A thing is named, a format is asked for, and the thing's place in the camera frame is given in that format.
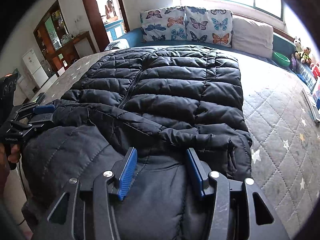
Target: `hand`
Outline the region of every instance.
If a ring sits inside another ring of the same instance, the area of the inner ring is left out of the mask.
[[[8,160],[12,163],[18,163],[20,160],[20,146],[15,144],[11,148],[11,154],[7,158],[4,145],[0,143],[0,196],[3,195],[4,185],[7,181],[7,177],[10,173],[10,167],[8,164]]]

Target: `window frame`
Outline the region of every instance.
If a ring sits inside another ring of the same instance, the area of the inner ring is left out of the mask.
[[[263,13],[265,13],[265,14],[268,14],[268,15],[270,15],[270,16],[272,16],[272,17],[274,17],[274,18],[276,18],[276,19],[278,19],[278,20],[280,20],[280,21],[283,22],[284,3],[283,3],[282,0],[281,0],[281,17],[278,17],[278,16],[276,16],[276,15],[274,15],[274,14],[268,12],[268,11],[265,11],[265,10],[263,10],[263,9],[260,9],[260,8],[256,7],[256,0],[253,0],[253,6],[250,6],[250,5],[247,5],[247,4],[244,4],[244,3],[239,3],[239,2],[231,1],[231,0],[220,0],[220,1],[228,1],[228,2],[233,2],[233,3],[236,3],[236,4],[241,4],[241,5],[243,5],[243,6],[247,6],[247,7],[250,7],[250,8],[252,8],[252,9],[261,11],[261,12],[263,12]]]

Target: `green plastic basin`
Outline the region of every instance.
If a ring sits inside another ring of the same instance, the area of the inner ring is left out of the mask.
[[[278,52],[273,52],[272,58],[283,67],[290,66],[290,60],[285,55],[282,55]]]

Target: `orange butterfly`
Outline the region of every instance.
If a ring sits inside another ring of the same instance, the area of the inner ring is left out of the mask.
[[[229,33],[227,33],[223,37],[220,37],[217,34],[212,33],[212,37],[213,37],[213,43],[214,44],[217,44],[218,42],[220,42],[220,44],[224,43],[226,45],[228,43]]]
[[[172,18],[172,17],[169,17],[168,18],[168,23],[167,23],[167,27],[171,27],[172,25],[174,25],[175,23],[178,23],[178,24],[183,24],[183,17],[182,16],[179,16],[178,18]]]

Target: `jacket zipper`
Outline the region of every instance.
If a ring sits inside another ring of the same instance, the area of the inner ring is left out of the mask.
[[[144,65],[147,62],[147,60],[149,60],[149,58],[151,58],[151,56],[153,55],[153,53],[149,54],[148,56],[146,56],[141,64],[141,70],[136,74],[136,76],[134,77],[134,80],[132,82],[132,84],[130,85],[130,87],[127,90],[127,93],[124,96],[124,99],[122,100],[121,104],[118,106],[118,108],[123,109],[125,104],[128,102],[132,91],[134,90],[134,88],[136,87],[136,85],[139,82],[140,76],[142,75],[142,72],[145,70],[144,69]]]

